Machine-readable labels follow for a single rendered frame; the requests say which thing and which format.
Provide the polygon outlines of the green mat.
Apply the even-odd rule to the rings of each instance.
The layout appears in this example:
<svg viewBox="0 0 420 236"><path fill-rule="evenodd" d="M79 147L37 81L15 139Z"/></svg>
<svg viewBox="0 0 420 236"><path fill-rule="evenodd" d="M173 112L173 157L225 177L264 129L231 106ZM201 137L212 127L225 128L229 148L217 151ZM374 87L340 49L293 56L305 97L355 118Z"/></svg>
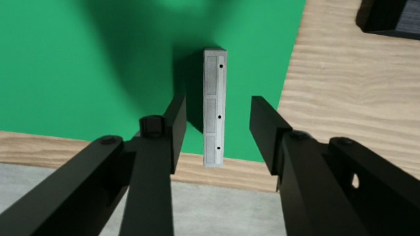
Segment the green mat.
<svg viewBox="0 0 420 236"><path fill-rule="evenodd" d="M223 158L263 163L251 96L276 111L306 0L0 0L0 131L130 140L186 95L203 155L203 53L228 51Z"/></svg>

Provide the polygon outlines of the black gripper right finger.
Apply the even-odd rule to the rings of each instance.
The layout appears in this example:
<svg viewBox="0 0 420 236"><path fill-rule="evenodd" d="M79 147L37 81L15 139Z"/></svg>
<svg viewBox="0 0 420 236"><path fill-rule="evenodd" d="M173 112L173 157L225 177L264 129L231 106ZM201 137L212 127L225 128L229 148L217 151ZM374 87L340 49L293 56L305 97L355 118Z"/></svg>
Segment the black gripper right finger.
<svg viewBox="0 0 420 236"><path fill-rule="evenodd" d="M251 96L249 130L278 176L287 236L420 236L420 180L394 163L348 137L327 144L293 129L262 96Z"/></svg>

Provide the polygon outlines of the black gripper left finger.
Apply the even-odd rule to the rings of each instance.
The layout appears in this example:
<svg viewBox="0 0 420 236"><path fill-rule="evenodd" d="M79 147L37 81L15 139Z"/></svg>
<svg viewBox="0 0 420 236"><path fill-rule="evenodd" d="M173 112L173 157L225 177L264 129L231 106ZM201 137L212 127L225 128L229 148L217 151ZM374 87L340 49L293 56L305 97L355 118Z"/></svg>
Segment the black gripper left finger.
<svg viewBox="0 0 420 236"><path fill-rule="evenodd" d="M118 236L175 236L171 175L186 95L139 127L131 140L105 135L84 147L0 213L0 236L99 236L128 188Z"/></svg>

